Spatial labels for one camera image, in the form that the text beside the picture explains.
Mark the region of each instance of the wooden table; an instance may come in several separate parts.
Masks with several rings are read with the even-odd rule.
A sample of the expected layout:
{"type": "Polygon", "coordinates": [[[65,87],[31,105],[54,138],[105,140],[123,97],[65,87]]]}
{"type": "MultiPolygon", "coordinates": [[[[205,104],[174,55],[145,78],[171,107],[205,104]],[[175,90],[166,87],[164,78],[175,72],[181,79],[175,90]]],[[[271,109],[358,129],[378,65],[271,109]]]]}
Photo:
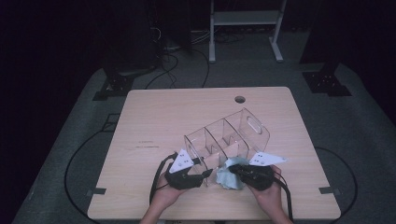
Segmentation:
{"type": "MultiPolygon", "coordinates": [[[[88,215],[140,219],[160,162],[183,147],[184,135],[247,108],[271,137],[265,152],[288,159],[278,167],[288,182],[294,218],[333,219],[340,209],[297,105],[285,87],[130,91],[108,150],[88,215]],[[236,96],[246,101],[239,104],[236,96]]],[[[282,200],[287,211],[286,194],[282,200]]],[[[220,185],[190,189],[163,212],[166,220],[268,220],[248,188],[220,185]]]]}

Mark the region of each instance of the hand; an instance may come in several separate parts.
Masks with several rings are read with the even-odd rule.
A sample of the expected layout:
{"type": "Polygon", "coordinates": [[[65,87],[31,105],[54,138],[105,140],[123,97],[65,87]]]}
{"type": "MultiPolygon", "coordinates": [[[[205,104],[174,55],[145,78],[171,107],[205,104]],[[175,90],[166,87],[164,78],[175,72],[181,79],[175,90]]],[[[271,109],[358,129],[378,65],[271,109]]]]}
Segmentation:
{"type": "Polygon", "coordinates": [[[160,175],[157,184],[157,190],[152,198],[148,211],[140,220],[140,224],[155,224],[160,218],[163,211],[174,204],[178,196],[186,192],[187,189],[174,189],[168,185],[164,173],[160,175]]]}
{"type": "MultiPolygon", "coordinates": [[[[275,178],[280,178],[281,170],[272,165],[271,168],[275,172],[275,178]]],[[[282,208],[280,186],[274,182],[270,188],[263,191],[254,189],[247,185],[257,200],[260,208],[273,220],[274,223],[292,223],[282,208]]]]}

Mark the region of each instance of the paper tag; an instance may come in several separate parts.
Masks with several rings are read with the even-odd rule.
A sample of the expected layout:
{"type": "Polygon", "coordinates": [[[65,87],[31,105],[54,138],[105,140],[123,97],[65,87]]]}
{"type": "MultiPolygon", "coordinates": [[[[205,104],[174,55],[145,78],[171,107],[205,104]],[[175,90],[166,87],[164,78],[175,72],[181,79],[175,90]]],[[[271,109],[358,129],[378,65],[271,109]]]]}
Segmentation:
{"type": "Polygon", "coordinates": [[[189,167],[192,167],[194,165],[194,162],[192,161],[189,153],[185,149],[181,149],[180,152],[178,153],[174,163],[171,166],[171,169],[169,170],[169,173],[175,173],[177,171],[181,171],[184,169],[187,169],[189,167]]]}
{"type": "Polygon", "coordinates": [[[250,165],[267,166],[286,161],[283,157],[278,157],[264,152],[257,152],[249,161],[250,165]]]}

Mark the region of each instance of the clear plastic organizer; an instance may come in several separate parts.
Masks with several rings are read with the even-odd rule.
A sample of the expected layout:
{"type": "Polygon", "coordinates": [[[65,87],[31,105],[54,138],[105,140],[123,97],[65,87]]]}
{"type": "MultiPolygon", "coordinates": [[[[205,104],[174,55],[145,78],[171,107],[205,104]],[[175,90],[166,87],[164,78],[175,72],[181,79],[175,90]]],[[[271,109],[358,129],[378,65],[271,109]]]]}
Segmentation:
{"type": "Polygon", "coordinates": [[[191,169],[196,174],[213,169],[206,186],[216,183],[216,171],[231,157],[251,159],[265,150],[270,133],[246,108],[219,119],[194,133],[185,135],[187,151],[201,164],[191,169]]]}

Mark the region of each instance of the floor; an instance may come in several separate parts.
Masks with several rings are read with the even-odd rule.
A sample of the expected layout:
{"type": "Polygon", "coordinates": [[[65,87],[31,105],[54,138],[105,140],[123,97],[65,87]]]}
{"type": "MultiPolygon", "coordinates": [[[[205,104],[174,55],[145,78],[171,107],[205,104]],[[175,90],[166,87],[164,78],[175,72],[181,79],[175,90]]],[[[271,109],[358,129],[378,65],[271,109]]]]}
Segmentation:
{"type": "MultiPolygon", "coordinates": [[[[335,198],[340,209],[346,211],[338,223],[394,222],[395,126],[364,88],[359,76],[343,64],[335,75],[351,96],[311,92],[302,73],[318,71],[322,64],[299,64],[309,32],[280,34],[278,45],[283,63],[276,62],[269,35],[235,35],[239,41],[216,45],[217,61],[211,64],[207,62],[207,43],[193,46],[199,51],[171,52],[170,56],[163,56],[163,68],[137,77],[132,89],[290,88],[326,176],[338,192],[335,198]]],[[[93,101],[105,82],[103,69],[92,74],[14,223],[92,223],[84,215],[113,134],[111,130],[106,133],[100,130],[107,118],[115,118],[121,112],[125,100],[124,96],[117,96],[93,101]]],[[[296,223],[329,222],[296,220],[296,223]]]]}

